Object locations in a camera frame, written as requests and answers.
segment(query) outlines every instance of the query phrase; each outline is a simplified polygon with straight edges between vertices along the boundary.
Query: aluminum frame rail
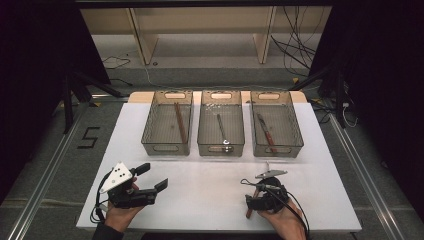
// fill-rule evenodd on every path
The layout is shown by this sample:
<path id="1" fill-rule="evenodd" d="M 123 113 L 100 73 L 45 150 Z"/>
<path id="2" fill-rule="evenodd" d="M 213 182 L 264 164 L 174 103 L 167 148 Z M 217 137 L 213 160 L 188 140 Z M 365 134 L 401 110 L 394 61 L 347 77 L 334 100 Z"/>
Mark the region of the aluminum frame rail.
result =
<path id="1" fill-rule="evenodd" d="M 23 239 L 26 232 L 28 231 L 32 220 L 37 213 L 37 210 L 43 200 L 47 190 L 52 182 L 62 159 L 68 150 L 70 142 L 75 135 L 76 129 L 79 126 L 80 120 L 84 115 L 85 111 L 88 108 L 88 103 L 80 104 L 78 107 L 78 112 L 75 114 L 75 124 L 72 125 L 67 134 L 64 134 L 56 151 L 54 152 L 49 164 L 47 165 L 46 170 L 41 176 L 40 181 L 34 189 L 31 197 L 29 198 L 27 204 L 19 215 L 17 221 L 15 222 L 11 232 L 9 233 L 8 240 Z"/>
<path id="2" fill-rule="evenodd" d="M 328 100 L 325 102 L 325 104 L 327 106 L 331 106 L 331 103 L 328 102 Z M 356 151 L 356 148 L 346 129 L 342 129 L 340 127 L 333 115 L 330 115 L 330 118 L 331 124 L 349 157 L 352 167 L 355 170 L 356 175 L 358 176 L 362 187 L 364 188 L 365 193 L 367 194 L 368 199 L 370 200 L 374 211 L 377 214 L 377 217 L 380 219 L 381 225 L 386 231 L 387 236 L 391 240 L 406 239 L 392 211 L 389 209 L 386 201 L 374 183 L 371 174 L 368 172 L 365 164 L 363 163 L 361 156 L 359 156 L 359 153 Z"/>

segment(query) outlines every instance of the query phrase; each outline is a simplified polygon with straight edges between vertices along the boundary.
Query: wooden stick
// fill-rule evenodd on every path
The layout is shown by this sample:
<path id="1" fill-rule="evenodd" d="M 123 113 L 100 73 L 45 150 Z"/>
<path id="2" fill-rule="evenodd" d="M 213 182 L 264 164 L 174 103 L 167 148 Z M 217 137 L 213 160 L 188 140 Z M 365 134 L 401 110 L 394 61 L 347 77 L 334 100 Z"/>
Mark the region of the wooden stick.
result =
<path id="1" fill-rule="evenodd" d="M 255 198 L 255 197 L 258 197 L 258 195 L 259 195 L 259 191 L 258 191 L 258 189 L 256 189 L 255 190 L 255 193 L 253 193 L 253 197 Z M 252 215 L 252 212 L 253 212 L 253 209 L 247 209 L 247 212 L 246 212 L 246 218 L 247 219 L 249 219 L 250 218 L 250 216 Z"/>
<path id="2" fill-rule="evenodd" d="M 180 104 L 174 102 L 175 113 L 177 114 L 178 128 L 180 129 L 181 141 L 182 143 L 187 142 L 187 137 L 185 134 L 185 128 L 183 123 L 183 117 L 181 116 Z"/>

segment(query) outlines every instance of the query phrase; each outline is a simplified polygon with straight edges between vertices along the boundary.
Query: wire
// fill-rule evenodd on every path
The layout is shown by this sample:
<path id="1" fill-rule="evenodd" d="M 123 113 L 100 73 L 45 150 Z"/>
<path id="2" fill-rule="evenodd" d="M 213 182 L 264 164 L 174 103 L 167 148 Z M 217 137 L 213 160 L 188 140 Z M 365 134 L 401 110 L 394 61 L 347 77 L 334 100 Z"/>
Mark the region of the wire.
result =
<path id="1" fill-rule="evenodd" d="M 108 200 L 104 200 L 104 201 L 102 201 L 100 204 L 99 204 L 99 206 L 101 205 L 101 204 L 103 204 L 103 203 L 105 203 L 105 202 L 107 202 Z M 95 217 L 94 217 L 94 212 L 95 212 L 95 210 L 96 210 L 96 207 L 93 207 L 93 210 L 91 210 L 91 214 L 90 214 L 90 221 L 92 222 L 92 223 L 100 223 L 101 221 L 100 221 L 100 219 L 96 219 Z"/>
<path id="2" fill-rule="evenodd" d="M 325 105 L 322 105 L 316 100 L 308 98 L 307 101 L 312 105 L 312 107 L 317 107 L 318 109 L 321 109 L 321 110 L 336 111 L 335 108 L 330 108 L 330 107 L 327 107 Z"/>
<path id="3" fill-rule="evenodd" d="M 331 119 L 331 118 L 330 118 L 330 117 L 328 117 L 328 118 L 327 118 L 327 120 L 325 120 L 325 121 L 324 121 L 324 119 L 325 119 L 325 117 L 327 117 L 327 116 L 328 116 L 328 115 L 330 115 L 330 114 L 331 114 L 331 112 L 330 112 L 330 111 L 328 111 L 328 112 L 324 115 L 324 117 L 322 117 L 322 118 L 321 118 L 321 120 L 319 120 L 319 121 L 318 121 L 318 123 L 319 123 L 319 124 L 322 124 L 322 123 L 328 123 L 328 122 L 330 121 L 330 119 Z"/>
<path id="4" fill-rule="evenodd" d="M 103 177 L 103 179 L 102 179 L 102 181 L 100 182 L 100 184 L 99 184 L 99 188 L 97 189 L 97 194 L 96 194 L 96 204 L 94 205 L 94 207 L 93 207 L 93 210 L 91 211 L 91 215 L 90 215 L 90 221 L 97 221 L 97 222 L 103 222 L 105 219 L 104 219 L 104 216 L 103 216 L 103 213 L 102 213 L 102 210 L 100 209 L 100 205 L 102 204 L 102 203 L 104 203 L 104 202 L 106 202 L 107 200 L 105 200 L 105 201 L 102 201 L 102 202 L 100 202 L 100 189 L 102 188 L 102 186 L 103 186 L 103 184 L 104 184 L 104 182 L 106 181 L 106 179 L 110 176 L 110 173 L 111 173 L 112 171 L 110 171 L 110 172 L 108 172 L 104 177 Z M 99 217 L 99 219 L 95 219 L 94 218 L 94 216 L 93 216 L 93 212 L 96 212 L 96 214 L 97 214 L 97 216 Z"/>
<path id="5" fill-rule="evenodd" d="M 118 64 L 117 66 L 112 67 L 112 68 L 105 67 L 106 69 L 116 69 L 116 68 L 122 67 L 122 66 L 124 66 L 124 65 L 126 65 L 126 64 L 128 64 L 128 63 L 130 63 L 130 62 L 131 62 L 131 60 L 130 60 L 130 59 L 128 59 L 128 58 L 120 58 L 120 57 L 114 57 L 114 56 L 107 57 L 107 58 L 106 58 L 105 60 L 103 60 L 102 62 L 103 62 L 103 63 L 108 63 L 108 62 L 106 62 L 106 61 L 107 61 L 107 60 L 109 60 L 109 59 L 112 59 L 112 58 L 116 59 L 116 60 L 115 60 L 115 63 L 117 63 L 117 62 L 118 62 L 117 60 L 121 60 L 121 61 L 125 61 L 125 62 L 124 62 L 124 63 L 121 63 L 121 64 Z"/>
<path id="6" fill-rule="evenodd" d="M 283 52 L 283 54 L 290 57 L 290 65 L 289 65 L 290 67 L 289 68 L 291 68 L 292 61 L 296 61 L 298 63 L 301 63 L 301 65 L 304 66 L 305 68 L 310 69 L 310 67 L 306 63 L 305 57 L 307 57 L 309 61 L 312 61 L 311 55 L 312 56 L 315 55 L 315 50 L 312 50 L 311 48 L 306 47 L 305 46 L 305 43 L 308 42 L 315 35 L 318 27 L 320 26 L 321 21 L 322 21 L 323 16 L 324 16 L 325 6 L 323 6 L 323 8 L 322 8 L 319 21 L 318 21 L 317 25 L 315 26 L 312 34 L 309 36 L 308 39 L 306 39 L 305 41 L 302 42 L 301 37 L 300 37 L 301 27 L 302 27 L 302 24 L 303 24 L 303 20 L 304 20 L 306 11 L 308 9 L 309 9 L 309 6 L 306 6 L 305 9 L 302 12 L 302 16 L 301 16 L 300 21 L 299 21 L 300 7 L 299 6 L 296 6 L 294 8 L 295 13 L 294 13 L 294 23 L 293 23 L 293 21 L 290 19 L 289 15 L 287 13 L 286 8 L 283 7 L 283 11 L 284 11 L 284 13 L 286 15 L 287 21 L 289 22 L 290 28 L 292 30 L 292 32 L 290 33 L 290 39 L 289 39 L 288 43 L 282 43 L 280 41 L 275 40 L 273 38 L 273 36 L 271 36 L 272 39 L 274 40 L 274 43 Z M 290 44 L 291 41 L 294 41 L 297 46 L 291 45 Z M 280 44 L 285 45 L 285 49 L 282 48 L 280 46 Z M 288 48 L 289 47 L 296 49 L 296 51 L 293 53 L 293 55 L 288 53 Z M 297 52 L 299 52 L 299 54 L 301 55 L 302 60 L 299 60 L 296 57 L 294 57 L 294 54 L 296 54 Z M 283 59 L 283 64 L 284 64 L 284 67 L 286 68 L 286 70 L 288 72 L 290 72 L 292 74 L 300 75 L 300 76 L 305 76 L 305 75 L 299 74 L 294 69 L 293 70 L 289 70 L 289 68 L 287 67 L 286 59 L 285 58 Z"/>
<path id="7" fill-rule="evenodd" d="M 300 208 L 300 211 L 302 211 L 302 214 L 303 214 L 303 216 L 305 218 L 306 223 L 305 223 L 305 221 L 303 221 L 302 217 L 299 216 L 299 214 L 297 214 L 297 212 L 292 207 L 290 207 L 286 202 L 284 202 L 280 197 L 278 197 L 277 194 L 273 193 L 271 190 L 269 190 L 267 188 L 265 188 L 265 191 L 268 192 L 269 194 L 271 194 L 273 197 L 275 197 L 278 201 L 280 201 L 290 212 L 292 212 L 296 216 L 297 219 L 299 219 L 299 221 L 303 225 L 303 229 L 305 231 L 305 237 L 306 237 L 306 239 L 310 239 L 310 237 L 309 237 L 309 223 L 308 223 L 308 220 L 306 218 L 305 212 L 303 211 L 302 207 L 300 206 L 300 204 L 297 201 L 297 199 L 293 196 L 293 194 L 287 192 L 296 201 L 297 205 Z"/>
<path id="8" fill-rule="evenodd" d="M 344 118 L 344 120 L 345 120 L 346 124 L 347 124 L 349 127 L 356 127 L 356 124 L 358 123 L 358 118 L 356 118 L 356 119 L 355 119 L 354 124 L 353 124 L 353 125 L 351 125 L 351 124 L 349 123 L 349 121 L 346 119 L 346 116 L 345 116 L 346 108 L 347 108 L 347 107 L 343 107 L 343 118 Z"/>
<path id="9" fill-rule="evenodd" d="M 257 186 L 258 185 L 258 184 L 254 184 L 254 183 L 249 182 L 249 180 L 247 180 L 246 178 L 243 178 L 242 180 L 240 180 L 240 183 L 244 184 L 244 185 L 249 185 L 249 186 Z"/>
<path id="10" fill-rule="evenodd" d="M 351 232 L 350 234 L 352 235 L 353 239 L 358 240 L 354 232 Z"/>
<path id="11" fill-rule="evenodd" d="M 124 80 L 122 80 L 122 79 L 120 79 L 120 78 L 111 78 L 111 79 L 109 79 L 109 80 L 111 80 L 111 81 L 121 81 L 121 82 L 123 82 L 123 83 L 127 84 L 128 86 L 133 86 L 133 85 L 134 85 L 134 84 L 129 83 L 129 82 L 127 82 L 127 81 L 124 81 Z"/>

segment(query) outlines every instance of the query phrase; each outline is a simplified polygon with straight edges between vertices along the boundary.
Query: hand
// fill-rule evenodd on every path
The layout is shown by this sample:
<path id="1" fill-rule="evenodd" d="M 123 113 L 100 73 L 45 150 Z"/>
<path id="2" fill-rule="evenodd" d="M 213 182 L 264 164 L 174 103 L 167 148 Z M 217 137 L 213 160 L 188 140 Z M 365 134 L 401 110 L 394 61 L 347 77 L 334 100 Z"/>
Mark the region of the hand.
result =
<path id="1" fill-rule="evenodd" d="M 133 189 L 139 190 L 137 185 L 133 183 Z M 141 211 L 145 206 L 123 209 L 116 208 L 111 202 L 108 203 L 108 211 L 106 213 L 105 225 L 115 229 L 118 232 L 124 232 L 131 221 Z"/>
<path id="2" fill-rule="evenodd" d="M 302 211 L 296 207 L 291 199 L 287 203 L 299 216 Z M 267 219 L 280 237 L 285 240 L 305 240 L 305 230 L 300 220 L 286 207 L 278 213 L 258 211 L 259 215 Z"/>

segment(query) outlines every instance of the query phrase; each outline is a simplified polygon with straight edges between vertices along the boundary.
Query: sleeve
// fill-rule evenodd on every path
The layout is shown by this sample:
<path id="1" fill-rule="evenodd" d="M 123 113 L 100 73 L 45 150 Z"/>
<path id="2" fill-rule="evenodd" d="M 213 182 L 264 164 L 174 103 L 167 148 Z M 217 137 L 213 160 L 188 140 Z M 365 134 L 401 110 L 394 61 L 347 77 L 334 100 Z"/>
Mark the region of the sleeve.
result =
<path id="1" fill-rule="evenodd" d="M 118 232 L 103 223 L 99 223 L 97 224 L 92 240 L 121 240 L 123 237 L 123 233 Z"/>

